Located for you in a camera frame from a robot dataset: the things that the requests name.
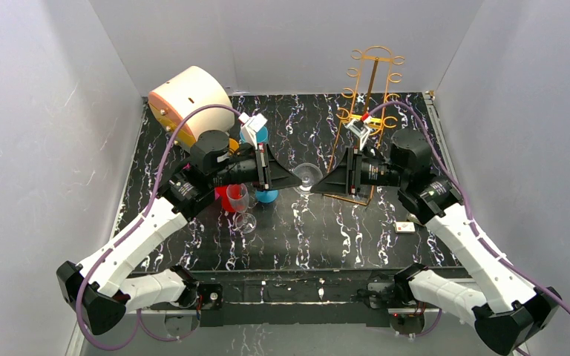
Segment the blue wine glass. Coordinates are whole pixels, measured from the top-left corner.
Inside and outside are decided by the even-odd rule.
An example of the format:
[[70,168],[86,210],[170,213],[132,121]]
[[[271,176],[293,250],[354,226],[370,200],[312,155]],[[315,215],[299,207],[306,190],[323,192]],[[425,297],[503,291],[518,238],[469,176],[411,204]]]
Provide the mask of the blue wine glass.
[[278,197],[278,190],[256,191],[255,196],[258,202],[269,204]]

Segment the red wine glass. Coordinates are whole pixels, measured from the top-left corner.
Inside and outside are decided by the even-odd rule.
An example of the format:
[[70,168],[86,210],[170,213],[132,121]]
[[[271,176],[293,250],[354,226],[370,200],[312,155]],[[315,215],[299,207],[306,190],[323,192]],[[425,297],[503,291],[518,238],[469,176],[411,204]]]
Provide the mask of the red wine glass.
[[225,185],[216,188],[215,191],[220,195],[225,211],[230,213],[247,211],[249,201],[245,185]]

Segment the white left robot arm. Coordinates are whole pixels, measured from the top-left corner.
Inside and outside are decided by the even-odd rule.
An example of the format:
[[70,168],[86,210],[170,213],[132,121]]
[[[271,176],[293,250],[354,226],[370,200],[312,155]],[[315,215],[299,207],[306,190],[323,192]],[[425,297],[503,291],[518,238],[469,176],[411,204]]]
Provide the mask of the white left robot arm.
[[230,152],[226,133],[206,131],[154,193],[151,205],[91,256],[61,264],[56,276],[62,297],[86,329],[100,335],[137,309],[198,301],[199,283],[183,267],[145,277],[130,274],[155,247],[208,208],[216,188],[239,184],[273,191],[298,186],[301,179],[276,160],[266,143],[244,143]]

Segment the clear wine glass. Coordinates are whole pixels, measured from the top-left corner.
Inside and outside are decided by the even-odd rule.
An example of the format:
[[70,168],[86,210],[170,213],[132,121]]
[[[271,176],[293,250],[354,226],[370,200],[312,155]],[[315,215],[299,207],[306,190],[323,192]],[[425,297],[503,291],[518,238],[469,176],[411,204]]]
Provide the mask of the clear wine glass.
[[253,232],[256,229],[257,220],[248,212],[250,196],[246,185],[229,185],[226,188],[226,196],[235,211],[235,230],[242,234]]
[[292,169],[292,173],[301,180],[301,184],[295,187],[295,190],[301,195],[311,194],[311,187],[323,177],[320,168],[312,163],[301,163]]

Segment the orange wine glass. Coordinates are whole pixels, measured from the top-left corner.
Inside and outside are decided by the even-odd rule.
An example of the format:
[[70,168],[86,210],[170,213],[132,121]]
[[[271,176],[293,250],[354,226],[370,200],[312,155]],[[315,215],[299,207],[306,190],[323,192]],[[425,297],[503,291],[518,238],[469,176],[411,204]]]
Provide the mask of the orange wine glass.
[[229,138],[229,152],[234,154],[238,151],[240,144],[233,138]]

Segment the clear wine glass front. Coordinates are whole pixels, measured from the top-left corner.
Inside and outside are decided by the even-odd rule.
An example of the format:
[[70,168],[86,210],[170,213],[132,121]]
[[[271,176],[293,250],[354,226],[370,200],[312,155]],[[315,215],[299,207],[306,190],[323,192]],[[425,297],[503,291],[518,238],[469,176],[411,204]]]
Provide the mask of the clear wine glass front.
[[242,234],[253,232],[256,229],[257,220],[248,212],[250,196],[246,185],[229,185],[226,188],[226,196],[235,211],[235,230]]

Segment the teal wine glass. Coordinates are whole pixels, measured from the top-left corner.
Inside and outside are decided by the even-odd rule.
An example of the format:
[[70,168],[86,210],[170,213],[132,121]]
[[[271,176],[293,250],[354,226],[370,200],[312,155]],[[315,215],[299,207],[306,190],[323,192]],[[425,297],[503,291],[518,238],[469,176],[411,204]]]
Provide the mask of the teal wine glass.
[[257,148],[259,144],[267,142],[268,130],[265,128],[265,125],[243,124],[240,128],[240,140],[242,143],[249,143],[254,148]]

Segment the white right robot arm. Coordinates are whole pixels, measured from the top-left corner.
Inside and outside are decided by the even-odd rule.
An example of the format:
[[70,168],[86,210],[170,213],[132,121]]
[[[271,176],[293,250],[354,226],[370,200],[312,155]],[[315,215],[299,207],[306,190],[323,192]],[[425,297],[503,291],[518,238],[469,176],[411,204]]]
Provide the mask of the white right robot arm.
[[459,191],[448,177],[432,172],[433,150],[424,134],[401,129],[390,142],[389,157],[368,148],[349,148],[312,192],[347,195],[363,185],[397,188],[402,205],[456,255],[477,289],[414,263],[397,273],[376,299],[437,306],[472,324],[491,351],[510,354],[553,318],[558,309],[556,291],[524,280],[510,270],[501,253],[483,245],[482,232],[467,218]]

